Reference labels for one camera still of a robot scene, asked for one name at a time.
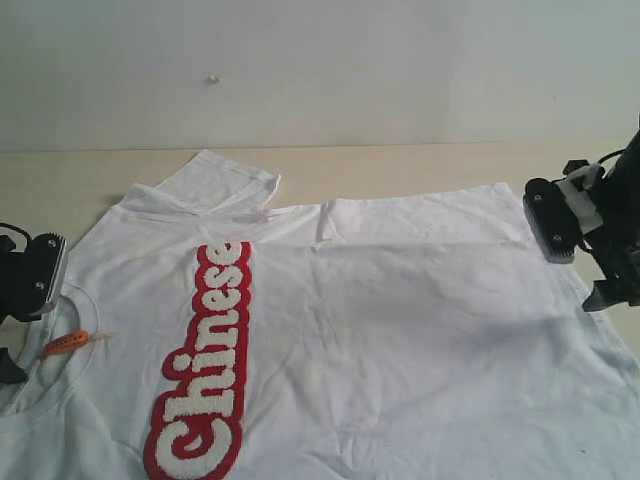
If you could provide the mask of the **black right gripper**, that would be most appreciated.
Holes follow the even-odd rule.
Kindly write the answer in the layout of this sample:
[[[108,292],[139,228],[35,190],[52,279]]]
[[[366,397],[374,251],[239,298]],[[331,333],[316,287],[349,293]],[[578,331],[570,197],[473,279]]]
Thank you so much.
[[[590,254],[604,277],[593,283],[583,310],[597,312],[626,303],[639,305],[639,180],[604,178],[596,207],[604,224],[586,235]]]

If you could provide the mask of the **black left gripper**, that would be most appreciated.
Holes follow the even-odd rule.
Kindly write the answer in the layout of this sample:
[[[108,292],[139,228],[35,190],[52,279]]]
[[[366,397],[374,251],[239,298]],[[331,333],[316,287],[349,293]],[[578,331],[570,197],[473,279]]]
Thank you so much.
[[[40,320],[41,316],[31,317],[27,314],[27,259],[29,244],[23,251],[16,251],[13,240],[1,236],[1,320],[12,316],[21,322]],[[28,379],[26,372],[11,358],[6,347],[0,348],[0,384],[15,385]]]

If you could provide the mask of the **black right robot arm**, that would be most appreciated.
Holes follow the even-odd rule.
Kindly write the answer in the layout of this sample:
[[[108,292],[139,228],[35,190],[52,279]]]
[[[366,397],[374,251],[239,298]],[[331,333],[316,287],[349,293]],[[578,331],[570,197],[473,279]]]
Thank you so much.
[[[593,283],[583,303],[586,312],[639,304],[639,136],[599,162],[610,158],[615,165],[590,190],[603,225],[586,242],[604,277]]]

